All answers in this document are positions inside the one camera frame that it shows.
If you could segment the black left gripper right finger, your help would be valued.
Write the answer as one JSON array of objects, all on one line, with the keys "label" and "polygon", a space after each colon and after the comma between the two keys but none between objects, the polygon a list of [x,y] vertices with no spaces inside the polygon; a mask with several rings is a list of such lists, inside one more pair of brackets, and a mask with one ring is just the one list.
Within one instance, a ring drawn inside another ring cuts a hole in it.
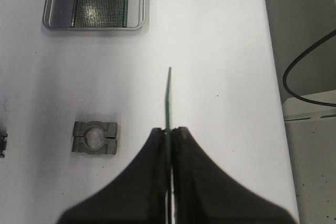
[{"label": "black left gripper right finger", "polygon": [[220,169],[188,128],[171,132],[176,223],[295,223]]}]

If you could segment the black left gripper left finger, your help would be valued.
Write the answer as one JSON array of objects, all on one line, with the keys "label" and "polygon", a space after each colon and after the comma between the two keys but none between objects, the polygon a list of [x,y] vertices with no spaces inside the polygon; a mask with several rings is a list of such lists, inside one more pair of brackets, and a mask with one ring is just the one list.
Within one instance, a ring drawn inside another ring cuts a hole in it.
[{"label": "black left gripper left finger", "polygon": [[153,128],[122,173],[67,209],[58,223],[165,223],[167,181],[165,132]]}]

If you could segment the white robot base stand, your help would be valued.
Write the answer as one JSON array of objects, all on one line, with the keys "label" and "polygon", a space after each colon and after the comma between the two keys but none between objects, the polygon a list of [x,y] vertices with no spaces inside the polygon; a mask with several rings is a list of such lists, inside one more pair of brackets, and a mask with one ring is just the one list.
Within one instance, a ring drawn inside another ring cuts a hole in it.
[{"label": "white robot base stand", "polygon": [[[303,96],[306,99],[335,104],[335,90]],[[285,121],[328,118],[335,116],[335,107],[322,106],[288,98],[282,105]]]}]

